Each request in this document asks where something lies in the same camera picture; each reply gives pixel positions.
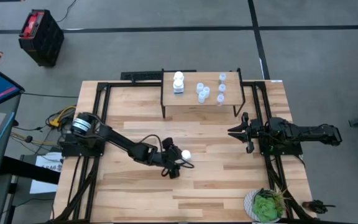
paper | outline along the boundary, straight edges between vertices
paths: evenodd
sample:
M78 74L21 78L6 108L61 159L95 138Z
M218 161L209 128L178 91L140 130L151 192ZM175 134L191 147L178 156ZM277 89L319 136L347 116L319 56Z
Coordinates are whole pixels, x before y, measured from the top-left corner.
M37 156L35 165L38 167L44 167L53 171L61 172L63 165L60 162L61 158L61 152L49 152L44 156ZM31 182L30 194L41 194L56 191L57 184L45 183L38 180L32 180Z

concrete floor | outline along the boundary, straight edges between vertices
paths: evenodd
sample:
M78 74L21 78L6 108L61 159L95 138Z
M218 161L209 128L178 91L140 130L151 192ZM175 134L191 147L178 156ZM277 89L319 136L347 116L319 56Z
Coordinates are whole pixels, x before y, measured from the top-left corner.
M0 30L21 29L31 9L49 9L61 19L71 0L26 0L0 3ZM358 1L255 0L260 26L358 25ZM77 0L62 28L153 26L251 26L247 1L241 0ZM358 223L358 30L261 32L271 79L284 81L294 122L337 126L339 147L305 143L305 162L313 198L337 205L319 217ZM16 34L0 34L4 55L0 71L28 92L77 95L83 80L116 80L125 71L165 68L199 71L234 70L243 78L261 79L252 31L65 34L53 68L38 67L20 49ZM22 127L75 99L23 96L17 120ZM32 133L43 139L46 133ZM52 134L49 139L56 139ZM10 142L7 155L30 154ZM44 222L50 203L17 208L14 223Z

potted plant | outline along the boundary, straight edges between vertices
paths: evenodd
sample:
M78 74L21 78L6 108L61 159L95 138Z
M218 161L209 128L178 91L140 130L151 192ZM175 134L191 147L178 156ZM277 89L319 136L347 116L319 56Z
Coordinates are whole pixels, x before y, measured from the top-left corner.
M252 219L262 223L279 221L285 210L283 194L270 189L249 192L244 199L244 206Z

green plant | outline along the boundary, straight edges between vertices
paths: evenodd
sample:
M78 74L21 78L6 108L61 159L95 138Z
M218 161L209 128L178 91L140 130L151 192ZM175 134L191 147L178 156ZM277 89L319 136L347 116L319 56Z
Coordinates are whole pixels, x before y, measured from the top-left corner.
M273 221L283 215L283 195L271 190L261 189L255 196L253 212L262 223Z

white bottle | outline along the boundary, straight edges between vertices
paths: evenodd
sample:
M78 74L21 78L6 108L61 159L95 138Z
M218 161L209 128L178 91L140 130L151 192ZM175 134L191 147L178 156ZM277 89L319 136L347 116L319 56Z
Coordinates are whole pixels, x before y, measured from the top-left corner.
M197 94L200 93L201 91L203 91L203 89L204 89L204 84L198 83L197 90L196 90Z
M185 91L183 80L177 79L173 81L173 94L182 94Z
M183 151L181 152L181 158L182 158L184 161L189 161L190 158L191 158L190 151L189 151L189 150L183 150Z
M220 84L219 85L219 94L224 94L225 91L226 91L226 85Z
M209 97L209 87L208 86L204 87L203 92L205 93L205 98L208 98Z
M219 84L225 84L226 83L226 73L221 73L219 75Z
M205 92L204 91L201 91L199 94L198 94L198 102L199 103L204 103L205 102Z
M173 76L173 81L175 80L184 80L185 76L183 75L182 72L175 72L174 76Z
M223 94L219 94L218 97L216 98L216 101L218 101L218 106L222 106L223 101L224 101Z

